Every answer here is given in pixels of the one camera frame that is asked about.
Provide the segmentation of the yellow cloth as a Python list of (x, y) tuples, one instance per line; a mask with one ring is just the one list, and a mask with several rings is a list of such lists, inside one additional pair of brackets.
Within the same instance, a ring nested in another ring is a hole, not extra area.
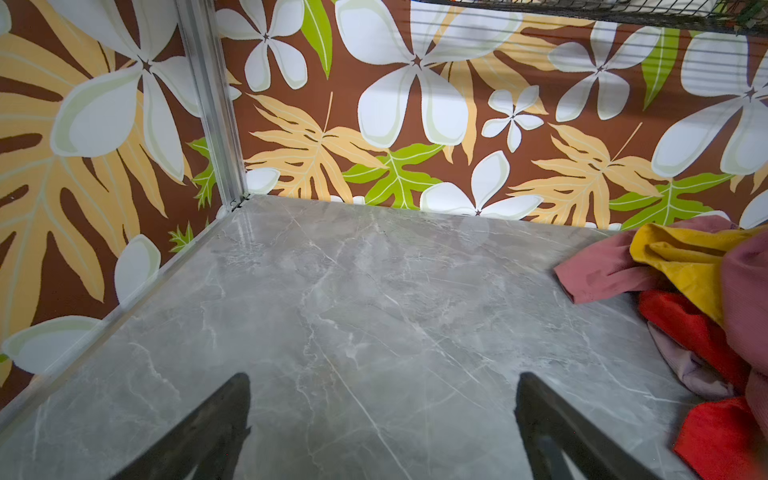
[(765, 226), (714, 233), (646, 224), (634, 235), (630, 255), (659, 271), (702, 313), (725, 326), (721, 267), (726, 254), (763, 234)]

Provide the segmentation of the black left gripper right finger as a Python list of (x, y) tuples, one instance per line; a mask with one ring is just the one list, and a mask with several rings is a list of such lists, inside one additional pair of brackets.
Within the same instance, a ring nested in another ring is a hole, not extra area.
[(520, 375), (515, 418), (535, 479), (657, 477), (532, 372)]

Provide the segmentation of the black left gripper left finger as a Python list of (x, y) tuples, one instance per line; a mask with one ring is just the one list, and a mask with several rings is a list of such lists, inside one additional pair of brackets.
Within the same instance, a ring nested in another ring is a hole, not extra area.
[(239, 372), (115, 479), (232, 479), (245, 439), (250, 379)]

